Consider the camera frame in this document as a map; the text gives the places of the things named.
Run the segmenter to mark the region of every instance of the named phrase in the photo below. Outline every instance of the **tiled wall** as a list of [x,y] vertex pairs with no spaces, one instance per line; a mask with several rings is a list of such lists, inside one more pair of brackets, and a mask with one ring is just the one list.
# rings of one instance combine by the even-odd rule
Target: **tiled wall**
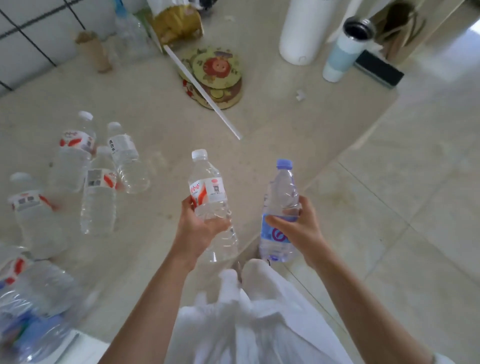
[[[146,0],[123,0],[132,12]],[[77,54],[82,29],[115,32],[113,0],[0,0],[0,95]]]

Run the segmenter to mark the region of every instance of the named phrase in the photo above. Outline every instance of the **person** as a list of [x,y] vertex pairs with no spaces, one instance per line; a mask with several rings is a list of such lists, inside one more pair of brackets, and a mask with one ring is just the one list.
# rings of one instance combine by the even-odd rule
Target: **person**
[[[310,201],[300,196],[300,203],[296,222],[267,222],[318,274],[365,363],[453,363],[389,314],[327,243]],[[170,252],[99,364],[352,363],[320,313],[262,260],[245,264],[241,284],[235,271],[223,271],[217,303],[179,310],[187,275],[229,226],[223,218],[201,220],[191,198],[182,201]]]

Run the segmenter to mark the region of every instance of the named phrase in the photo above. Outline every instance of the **person's left hand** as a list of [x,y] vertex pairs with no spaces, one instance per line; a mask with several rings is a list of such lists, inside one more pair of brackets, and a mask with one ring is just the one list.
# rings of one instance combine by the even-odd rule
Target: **person's left hand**
[[230,226],[230,220],[227,218],[210,218],[203,221],[197,217],[192,197],[188,196],[181,202],[177,234],[168,255],[181,260],[189,270],[193,270],[197,259],[210,245],[215,235]]

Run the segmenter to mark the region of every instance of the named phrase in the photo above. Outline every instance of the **forearm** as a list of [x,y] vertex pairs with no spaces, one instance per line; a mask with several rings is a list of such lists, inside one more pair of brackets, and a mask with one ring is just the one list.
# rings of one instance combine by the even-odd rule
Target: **forearm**
[[99,364],[163,363],[188,272],[167,256]]
[[333,252],[316,252],[311,265],[321,278],[366,364],[431,364],[419,344]]

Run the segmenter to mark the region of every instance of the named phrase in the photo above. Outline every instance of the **cartoon character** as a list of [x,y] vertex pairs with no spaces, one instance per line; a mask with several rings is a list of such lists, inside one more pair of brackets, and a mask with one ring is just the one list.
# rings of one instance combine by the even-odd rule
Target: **cartoon character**
[[230,74],[231,66],[228,58],[232,57],[231,53],[215,51],[216,57],[209,58],[204,63],[204,72],[213,79],[225,78]]

